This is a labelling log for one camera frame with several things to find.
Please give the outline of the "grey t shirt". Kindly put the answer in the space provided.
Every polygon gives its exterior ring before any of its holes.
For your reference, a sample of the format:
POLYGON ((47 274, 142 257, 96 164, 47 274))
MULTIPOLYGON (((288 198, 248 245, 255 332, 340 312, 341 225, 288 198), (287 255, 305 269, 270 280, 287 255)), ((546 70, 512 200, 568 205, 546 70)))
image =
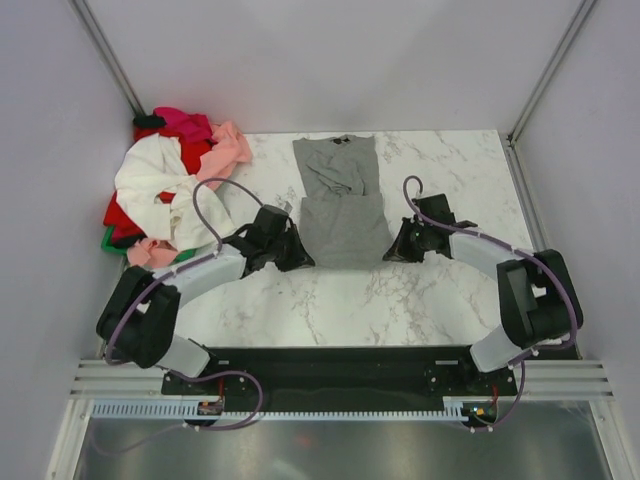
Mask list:
POLYGON ((370 270, 393 243, 380 189, 375 138, 343 135, 292 142, 305 196, 299 234, 315 264, 370 270))

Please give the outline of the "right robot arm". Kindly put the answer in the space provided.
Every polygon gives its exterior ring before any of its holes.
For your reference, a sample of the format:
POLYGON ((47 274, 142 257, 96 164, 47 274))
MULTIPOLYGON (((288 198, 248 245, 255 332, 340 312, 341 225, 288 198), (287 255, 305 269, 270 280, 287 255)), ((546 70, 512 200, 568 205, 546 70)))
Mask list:
POLYGON ((526 358, 541 347, 575 343, 584 317, 560 252, 515 248, 456 220, 444 194, 411 199, 414 215, 403 218, 386 261, 421 263, 428 252, 471 266, 498 288, 499 325, 469 348, 470 361, 458 368, 467 392, 483 392, 494 371, 526 358))

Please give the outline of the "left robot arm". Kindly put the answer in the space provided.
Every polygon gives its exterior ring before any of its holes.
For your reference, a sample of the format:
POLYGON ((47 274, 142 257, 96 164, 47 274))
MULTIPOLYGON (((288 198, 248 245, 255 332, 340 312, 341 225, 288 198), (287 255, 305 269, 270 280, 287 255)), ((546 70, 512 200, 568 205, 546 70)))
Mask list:
POLYGON ((204 346, 175 333, 178 313, 201 295, 268 263, 281 272, 315 265, 289 214, 271 205, 262 206, 253 222, 220 245, 188 261, 155 270, 127 268, 96 326, 106 342, 105 361, 161 367, 183 376, 196 392, 211 392, 220 371, 204 346))

